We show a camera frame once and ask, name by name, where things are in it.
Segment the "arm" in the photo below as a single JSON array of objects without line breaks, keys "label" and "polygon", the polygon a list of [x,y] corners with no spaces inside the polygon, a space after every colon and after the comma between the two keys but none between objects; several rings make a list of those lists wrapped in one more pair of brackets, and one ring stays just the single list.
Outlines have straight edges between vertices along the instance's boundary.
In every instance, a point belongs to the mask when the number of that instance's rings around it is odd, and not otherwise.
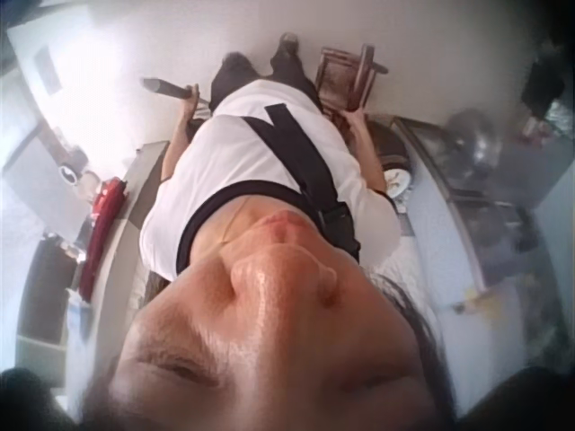
[{"label": "arm", "polygon": [[376,154],[374,142],[367,130],[366,115],[363,108],[354,112],[341,111],[341,115],[348,121],[349,128],[354,137],[354,149],[368,189],[387,192],[384,171]]},{"label": "arm", "polygon": [[198,107],[198,85],[195,84],[191,90],[191,97],[182,101],[178,123],[176,124],[176,129],[173,131],[172,140],[170,141],[168,149],[165,152],[164,161],[162,163],[161,181],[169,180],[172,177],[173,170],[180,160],[181,155],[186,151],[188,145],[190,145],[188,138],[186,137],[186,127],[188,125],[188,121],[193,118],[196,108]]}]

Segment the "black shoulder strap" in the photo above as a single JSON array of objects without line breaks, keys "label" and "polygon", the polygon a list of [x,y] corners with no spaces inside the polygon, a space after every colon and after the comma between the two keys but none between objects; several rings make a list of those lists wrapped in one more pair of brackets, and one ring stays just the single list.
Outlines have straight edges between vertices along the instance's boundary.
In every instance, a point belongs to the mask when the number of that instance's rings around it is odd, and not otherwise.
[{"label": "black shoulder strap", "polygon": [[284,103],[267,106],[266,111],[273,126],[253,117],[243,119],[294,177],[302,195],[317,211],[327,240],[358,260],[360,245],[353,218],[348,205],[338,200],[330,168]]}]

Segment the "lip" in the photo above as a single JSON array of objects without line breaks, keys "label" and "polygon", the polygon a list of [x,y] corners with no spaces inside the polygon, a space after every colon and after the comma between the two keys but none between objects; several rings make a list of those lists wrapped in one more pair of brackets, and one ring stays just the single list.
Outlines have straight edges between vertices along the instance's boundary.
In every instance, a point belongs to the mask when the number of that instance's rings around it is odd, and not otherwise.
[{"label": "lip", "polygon": [[282,209],[272,215],[263,217],[258,220],[252,228],[263,227],[270,224],[291,224],[293,226],[315,230],[315,226],[307,221],[303,216],[288,209]]}]

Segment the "black pants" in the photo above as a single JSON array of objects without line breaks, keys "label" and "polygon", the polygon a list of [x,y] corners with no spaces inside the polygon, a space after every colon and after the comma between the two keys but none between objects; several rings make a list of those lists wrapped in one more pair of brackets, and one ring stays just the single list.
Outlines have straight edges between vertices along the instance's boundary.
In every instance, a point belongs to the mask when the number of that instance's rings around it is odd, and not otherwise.
[{"label": "black pants", "polygon": [[[270,63],[273,73],[263,79],[298,89],[307,95],[320,111],[323,110],[315,85],[305,77],[302,62],[298,56],[292,56],[279,48]],[[256,72],[250,60],[240,53],[230,54],[212,82],[210,110],[213,112],[225,97],[256,79],[262,79],[262,76]]]}]

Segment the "wooden chair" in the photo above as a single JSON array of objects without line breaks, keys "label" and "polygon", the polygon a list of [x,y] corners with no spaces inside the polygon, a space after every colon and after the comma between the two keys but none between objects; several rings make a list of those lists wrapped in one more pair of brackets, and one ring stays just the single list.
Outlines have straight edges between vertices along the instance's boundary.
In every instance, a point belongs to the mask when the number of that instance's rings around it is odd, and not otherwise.
[{"label": "wooden chair", "polygon": [[323,105],[323,115],[346,137],[348,125],[338,113],[366,105],[377,74],[386,75],[386,67],[374,62],[375,48],[364,44],[361,54],[322,48],[315,87]]}]

